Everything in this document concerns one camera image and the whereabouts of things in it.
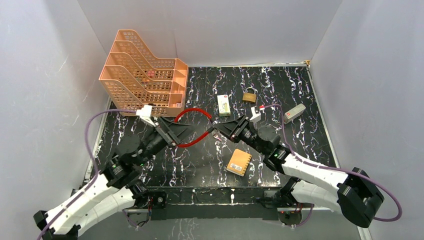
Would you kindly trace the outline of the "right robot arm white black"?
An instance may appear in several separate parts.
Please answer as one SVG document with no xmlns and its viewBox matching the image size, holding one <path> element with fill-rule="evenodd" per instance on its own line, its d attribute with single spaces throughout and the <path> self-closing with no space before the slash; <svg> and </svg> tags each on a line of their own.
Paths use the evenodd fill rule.
<svg viewBox="0 0 424 240">
<path fill-rule="evenodd" d="M 272 171 L 294 178 L 281 190 L 282 202 L 288 207 L 310 203 L 341 213 L 361 228 L 368 228 L 384 202 L 384 196 L 368 174 L 355 167 L 351 171 L 328 167 L 309 160 L 283 146 L 272 126 L 255 129 L 245 116 L 228 122 L 213 123 L 213 128 L 228 140 L 240 141 L 264 156 Z"/>
</svg>

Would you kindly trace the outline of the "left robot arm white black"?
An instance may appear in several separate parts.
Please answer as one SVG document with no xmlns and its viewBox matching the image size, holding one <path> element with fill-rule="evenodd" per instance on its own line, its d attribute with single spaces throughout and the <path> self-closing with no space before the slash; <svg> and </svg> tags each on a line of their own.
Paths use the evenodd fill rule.
<svg viewBox="0 0 424 240">
<path fill-rule="evenodd" d="M 148 189 L 136 182 L 139 169 L 166 147 L 180 144 L 194 126 L 164 117 L 149 119 L 144 137 L 127 134 L 115 147 L 103 169 L 83 188 L 57 207 L 33 216 L 40 240 L 76 240 L 89 228 L 124 209 L 151 203 Z"/>
</svg>

